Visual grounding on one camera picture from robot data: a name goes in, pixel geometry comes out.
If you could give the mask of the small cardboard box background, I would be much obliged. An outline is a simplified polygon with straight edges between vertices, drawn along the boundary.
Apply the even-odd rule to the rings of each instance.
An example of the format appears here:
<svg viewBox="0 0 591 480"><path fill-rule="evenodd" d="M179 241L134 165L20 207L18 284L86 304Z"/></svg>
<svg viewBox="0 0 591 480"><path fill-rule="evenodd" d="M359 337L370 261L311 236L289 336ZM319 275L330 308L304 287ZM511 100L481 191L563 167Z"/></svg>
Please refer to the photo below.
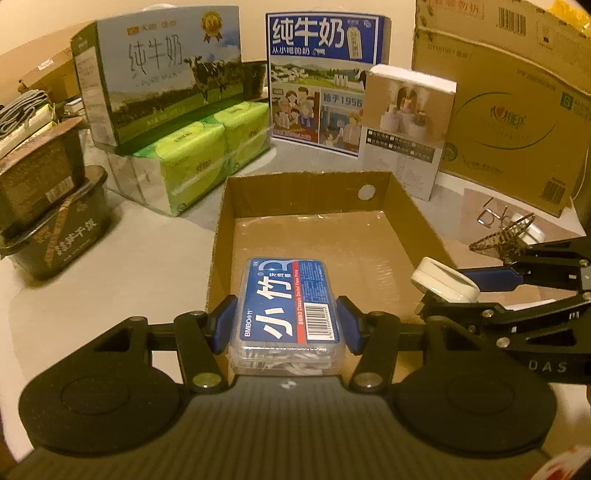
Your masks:
<svg viewBox="0 0 591 480"><path fill-rule="evenodd" d="M44 91L51 102L67 102L80 95L75 63L70 47L43 61L18 81L17 90Z"/></svg>

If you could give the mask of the beige brown rug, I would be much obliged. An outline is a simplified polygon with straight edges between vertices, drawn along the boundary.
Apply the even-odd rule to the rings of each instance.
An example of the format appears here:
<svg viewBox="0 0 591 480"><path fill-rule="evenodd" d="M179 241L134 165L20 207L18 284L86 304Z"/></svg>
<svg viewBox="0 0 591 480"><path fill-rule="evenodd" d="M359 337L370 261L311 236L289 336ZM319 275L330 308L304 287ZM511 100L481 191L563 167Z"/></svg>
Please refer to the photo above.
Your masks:
<svg viewBox="0 0 591 480"><path fill-rule="evenodd" d="M471 188L461 193L439 188L433 199L433 223L461 269L504 266L528 246L582 235L560 218Z"/></svg>

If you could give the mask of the upper black food tub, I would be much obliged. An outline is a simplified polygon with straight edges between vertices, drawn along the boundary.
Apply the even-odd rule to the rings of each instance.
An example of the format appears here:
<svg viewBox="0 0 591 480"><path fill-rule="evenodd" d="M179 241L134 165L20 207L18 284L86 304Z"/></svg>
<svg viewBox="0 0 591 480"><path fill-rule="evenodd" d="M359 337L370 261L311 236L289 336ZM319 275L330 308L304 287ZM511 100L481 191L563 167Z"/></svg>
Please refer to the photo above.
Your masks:
<svg viewBox="0 0 591 480"><path fill-rule="evenodd" d="M12 238L84 180L80 117L57 126L1 160L1 235Z"/></svg>

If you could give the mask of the blue milk carton box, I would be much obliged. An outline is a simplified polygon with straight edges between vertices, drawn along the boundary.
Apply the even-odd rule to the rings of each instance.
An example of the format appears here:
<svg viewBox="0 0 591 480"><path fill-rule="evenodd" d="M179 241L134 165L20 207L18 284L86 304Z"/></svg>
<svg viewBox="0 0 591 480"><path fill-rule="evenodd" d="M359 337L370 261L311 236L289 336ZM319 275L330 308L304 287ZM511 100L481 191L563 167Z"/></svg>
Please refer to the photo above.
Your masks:
<svg viewBox="0 0 591 480"><path fill-rule="evenodd" d="M389 59L391 31L384 15L266 14L273 136L358 155L367 77Z"/></svg>

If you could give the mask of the blue floss pick box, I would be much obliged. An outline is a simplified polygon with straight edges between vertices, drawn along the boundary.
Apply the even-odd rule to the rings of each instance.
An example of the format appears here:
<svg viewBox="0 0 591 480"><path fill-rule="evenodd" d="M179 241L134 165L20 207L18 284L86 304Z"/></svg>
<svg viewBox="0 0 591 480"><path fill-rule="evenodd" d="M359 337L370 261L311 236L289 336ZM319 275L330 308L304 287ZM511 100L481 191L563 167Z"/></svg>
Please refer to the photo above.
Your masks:
<svg viewBox="0 0 591 480"><path fill-rule="evenodd" d="M345 340L324 263L247 260L228 344L235 374L335 375L344 356Z"/></svg>

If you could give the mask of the cream wall plug adapter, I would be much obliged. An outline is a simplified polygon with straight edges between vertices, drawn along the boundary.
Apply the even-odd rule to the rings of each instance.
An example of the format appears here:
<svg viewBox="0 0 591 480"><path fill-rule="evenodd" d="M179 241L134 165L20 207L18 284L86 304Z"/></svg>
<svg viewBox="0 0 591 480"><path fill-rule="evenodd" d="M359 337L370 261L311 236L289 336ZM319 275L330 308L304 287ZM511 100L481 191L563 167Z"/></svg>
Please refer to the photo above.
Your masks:
<svg viewBox="0 0 591 480"><path fill-rule="evenodd" d="M415 313L427 305L427 298L447 303L475 303L481 294L478 285L459 271L431 258L424 257L411 276L413 285L425 294Z"/></svg>

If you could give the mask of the metal wire clip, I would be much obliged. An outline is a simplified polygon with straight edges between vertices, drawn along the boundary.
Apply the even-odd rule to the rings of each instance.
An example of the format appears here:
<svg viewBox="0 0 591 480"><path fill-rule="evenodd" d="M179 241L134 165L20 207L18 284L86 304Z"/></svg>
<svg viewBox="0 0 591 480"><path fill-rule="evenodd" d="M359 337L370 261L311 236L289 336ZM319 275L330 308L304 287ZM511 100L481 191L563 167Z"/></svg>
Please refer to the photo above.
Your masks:
<svg viewBox="0 0 591 480"><path fill-rule="evenodd" d="M511 223L513 215L514 210L506 202L490 197L483 205L477 223L488 229L504 228Z"/></svg>

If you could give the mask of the white beige product box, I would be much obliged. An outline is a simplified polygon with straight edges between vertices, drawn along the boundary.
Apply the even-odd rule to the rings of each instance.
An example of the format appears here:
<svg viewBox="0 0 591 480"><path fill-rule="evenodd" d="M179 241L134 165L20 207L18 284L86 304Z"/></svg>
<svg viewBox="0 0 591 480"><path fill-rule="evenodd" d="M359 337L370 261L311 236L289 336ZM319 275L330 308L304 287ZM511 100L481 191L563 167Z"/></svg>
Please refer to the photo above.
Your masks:
<svg viewBox="0 0 591 480"><path fill-rule="evenodd" d="M438 176L457 83L391 65L374 66L363 96L359 158L390 171L407 193L428 201Z"/></svg>

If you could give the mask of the large cardboard box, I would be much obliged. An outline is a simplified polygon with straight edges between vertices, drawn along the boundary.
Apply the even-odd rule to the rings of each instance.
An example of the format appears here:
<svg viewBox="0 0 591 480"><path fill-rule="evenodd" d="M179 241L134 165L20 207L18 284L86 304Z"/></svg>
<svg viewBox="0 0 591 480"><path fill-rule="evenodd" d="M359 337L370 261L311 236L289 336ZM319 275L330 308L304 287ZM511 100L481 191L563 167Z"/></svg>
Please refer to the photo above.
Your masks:
<svg viewBox="0 0 591 480"><path fill-rule="evenodd" d="M443 171L558 216L590 143L590 38L528 1L419 1L416 71L453 80Z"/></svg>

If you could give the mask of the shallow cardboard tray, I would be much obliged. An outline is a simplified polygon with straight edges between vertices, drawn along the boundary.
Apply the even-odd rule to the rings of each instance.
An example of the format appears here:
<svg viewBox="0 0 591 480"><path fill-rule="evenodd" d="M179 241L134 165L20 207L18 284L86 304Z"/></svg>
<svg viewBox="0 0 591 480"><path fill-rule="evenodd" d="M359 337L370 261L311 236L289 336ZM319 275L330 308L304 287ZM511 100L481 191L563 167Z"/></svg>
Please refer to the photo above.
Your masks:
<svg viewBox="0 0 591 480"><path fill-rule="evenodd" d="M422 295L411 275L425 257L456 263L390 173L283 173L230 177L221 197L207 307L239 295L253 257L320 260L335 296L362 312L411 324Z"/></svg>

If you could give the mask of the white grey charger adapter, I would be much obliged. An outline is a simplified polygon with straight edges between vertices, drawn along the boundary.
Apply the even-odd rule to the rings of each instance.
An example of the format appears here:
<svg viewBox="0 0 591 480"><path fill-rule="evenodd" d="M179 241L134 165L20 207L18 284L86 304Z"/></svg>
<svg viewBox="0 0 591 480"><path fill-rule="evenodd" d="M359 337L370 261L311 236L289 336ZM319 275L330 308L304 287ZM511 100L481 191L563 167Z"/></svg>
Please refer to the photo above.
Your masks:
<svg viewBox="0 0 591 480"><path fill-rule="evenodd" d="M535 220L536 216L533 213L514 213L509 221L509 227L525 245L540 244L544 242L546 236L535 224Z"/></svg>

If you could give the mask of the grey folded cloth stack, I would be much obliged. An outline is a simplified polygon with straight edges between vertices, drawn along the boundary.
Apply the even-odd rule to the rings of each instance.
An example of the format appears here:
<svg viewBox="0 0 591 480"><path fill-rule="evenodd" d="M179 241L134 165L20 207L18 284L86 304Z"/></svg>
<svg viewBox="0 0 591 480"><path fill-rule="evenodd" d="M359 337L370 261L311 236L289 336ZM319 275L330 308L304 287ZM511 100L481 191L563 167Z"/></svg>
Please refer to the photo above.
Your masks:
<svg viewBox="0 0 591 480"><path fill-rule="evenodd" d="M54 108L42 90L29 90L1 109L1 157L51 124Z"/></svg>

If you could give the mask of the green tissue pack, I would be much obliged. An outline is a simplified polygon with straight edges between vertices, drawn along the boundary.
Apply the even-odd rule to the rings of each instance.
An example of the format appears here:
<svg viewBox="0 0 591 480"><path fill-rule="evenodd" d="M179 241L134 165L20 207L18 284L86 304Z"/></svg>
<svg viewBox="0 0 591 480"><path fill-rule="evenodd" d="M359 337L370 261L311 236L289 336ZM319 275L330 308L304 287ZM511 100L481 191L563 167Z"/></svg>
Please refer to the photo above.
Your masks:
<svg viewBox="0 0 591 480"><path fill-rule="evenodd" d="M107 186L142 206L176 217L269 149L269 105L242 102L132 155L108 154Z"/></svg>

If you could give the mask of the green pasture milk box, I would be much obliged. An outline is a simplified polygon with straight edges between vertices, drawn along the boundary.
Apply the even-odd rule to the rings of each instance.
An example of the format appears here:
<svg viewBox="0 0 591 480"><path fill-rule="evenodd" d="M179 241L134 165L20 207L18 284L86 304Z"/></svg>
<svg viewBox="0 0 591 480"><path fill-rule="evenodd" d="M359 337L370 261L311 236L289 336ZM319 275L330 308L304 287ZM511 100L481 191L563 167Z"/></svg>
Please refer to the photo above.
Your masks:
<svg viewBox="0 0 591 480"><path fill-rule="evenodd" d="M93 143L131 154L245 100L238 7L185 6L96 20L70 41Z"/></svg>

